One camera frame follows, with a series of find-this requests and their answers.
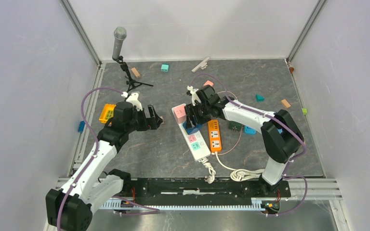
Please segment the pink cube socket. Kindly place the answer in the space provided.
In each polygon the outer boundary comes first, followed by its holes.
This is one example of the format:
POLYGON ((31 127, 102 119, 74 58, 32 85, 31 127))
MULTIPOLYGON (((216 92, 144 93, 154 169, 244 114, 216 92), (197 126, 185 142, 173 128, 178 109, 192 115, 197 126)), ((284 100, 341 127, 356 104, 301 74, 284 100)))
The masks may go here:
POLYGON ((181 104, 176 107, 172 108, 173 116, 177 122, 177 124, 182 124, 186 121, 186 111, 185 111, 186 104, 181 104))

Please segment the white multicolour power strip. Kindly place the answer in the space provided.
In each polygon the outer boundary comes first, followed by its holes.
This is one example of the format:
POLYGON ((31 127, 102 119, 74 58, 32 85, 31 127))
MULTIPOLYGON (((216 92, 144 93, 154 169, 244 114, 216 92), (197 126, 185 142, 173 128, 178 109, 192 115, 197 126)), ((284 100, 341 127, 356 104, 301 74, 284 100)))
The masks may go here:
POLYGON ((186 131, 183 128, 183 123, 177 124, 177 126, 181 131, 181 134, 184 137, 185 142, 195 161, 200 161, 211 154, 207 143, 204 141, 204 138, 200 131, 195 132, 191 135, 187 135, 186 131))

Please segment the blue cube socket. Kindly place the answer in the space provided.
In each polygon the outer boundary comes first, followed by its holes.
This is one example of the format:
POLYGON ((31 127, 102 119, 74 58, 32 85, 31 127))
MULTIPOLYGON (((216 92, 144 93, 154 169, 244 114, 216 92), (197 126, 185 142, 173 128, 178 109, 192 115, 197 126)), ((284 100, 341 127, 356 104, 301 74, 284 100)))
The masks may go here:
POLYGON ((186 131, 187 135, 194 134, 195 132, 198 132, 201 129, 202 125, 198 124, 195 127, 192 128, 186 128, 186 123, 183 123, 183 128, 186 131))

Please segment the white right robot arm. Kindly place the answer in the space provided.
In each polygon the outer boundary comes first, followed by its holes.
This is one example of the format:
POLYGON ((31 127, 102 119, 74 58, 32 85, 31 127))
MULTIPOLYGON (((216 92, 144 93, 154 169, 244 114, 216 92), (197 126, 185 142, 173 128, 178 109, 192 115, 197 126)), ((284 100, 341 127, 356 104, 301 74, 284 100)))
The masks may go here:
POLYGON ((220 118, 248 126, 261 134, 269 159, 260 176, 259 191, 264 196, 276 193, 288 162, 304 147, 303 135, 289 112, 259 110, 228 95, 220 97, 210 85, 201 89, 187 86, 186 93, 191 96, 191 103, 185 106, 187 128, 220 118))

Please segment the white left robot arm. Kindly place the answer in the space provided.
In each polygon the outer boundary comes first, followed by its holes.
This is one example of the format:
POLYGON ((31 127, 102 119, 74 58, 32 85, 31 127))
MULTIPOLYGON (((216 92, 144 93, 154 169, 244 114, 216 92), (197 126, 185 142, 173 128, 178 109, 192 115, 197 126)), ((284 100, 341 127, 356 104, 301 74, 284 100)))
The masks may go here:
POLYGON ((126 196, 132 191, 129 174, 110 172, 99 183, 98 177, 117 155, 134 131, 158 129, 162 119, 148 105, 147 117, 139 101, 139 93, 123 92, 124 100, 114 107, 113 116, 95 137, 89 155, 72 177, 59 189, 46 194, 48 224, 59 231, 85 231, 95 212, 112 196, 126 196))

